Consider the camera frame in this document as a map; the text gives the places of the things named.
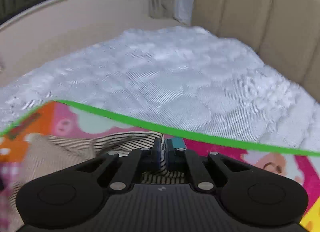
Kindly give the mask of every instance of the mattress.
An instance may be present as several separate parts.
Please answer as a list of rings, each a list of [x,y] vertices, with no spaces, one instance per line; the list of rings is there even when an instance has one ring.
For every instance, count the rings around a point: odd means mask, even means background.
[[[2,88],[0,129],[65,99],[224,138],[320,151],[320,106],[236,39],[203,28],[129,30]]]

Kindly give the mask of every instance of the cartoon character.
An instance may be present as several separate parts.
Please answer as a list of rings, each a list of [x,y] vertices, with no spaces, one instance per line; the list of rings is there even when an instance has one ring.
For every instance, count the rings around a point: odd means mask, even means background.
[[[68,118],[61,119],[55,128],[58,136],[66,136],[72,130],[72,120]]]
[[[242,160],[258,168],[290,178],[303,184],[304,174],[299,170],[294,155],[248,151]]]

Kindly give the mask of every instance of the padded headboard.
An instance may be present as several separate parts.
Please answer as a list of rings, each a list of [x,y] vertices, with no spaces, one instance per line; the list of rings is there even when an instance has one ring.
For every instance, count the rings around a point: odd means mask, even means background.
[[[239,39],[320,101],[320,0],[194,0],[192,25]]]

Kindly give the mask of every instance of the wall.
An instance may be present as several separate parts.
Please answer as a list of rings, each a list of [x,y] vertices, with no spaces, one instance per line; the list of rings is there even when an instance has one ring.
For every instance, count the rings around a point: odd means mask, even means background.
[[[50,0],[0,26],[5,71],[0,86],[77,49],[128,28],[158,29],[174,20],[148,17],[148,0]]]

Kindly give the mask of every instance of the metal screw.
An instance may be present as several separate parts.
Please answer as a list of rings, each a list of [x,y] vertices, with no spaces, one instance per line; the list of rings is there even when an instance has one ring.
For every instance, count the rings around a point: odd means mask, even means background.
[[[123,190],[125,188],[125,184],[123,182],[114,182],[110,184],[110,188],[113,190]]]
[[[198,184],[198,188],[202,190],[211,190],[213,188],[213,184],[211,182],[200,182]]]

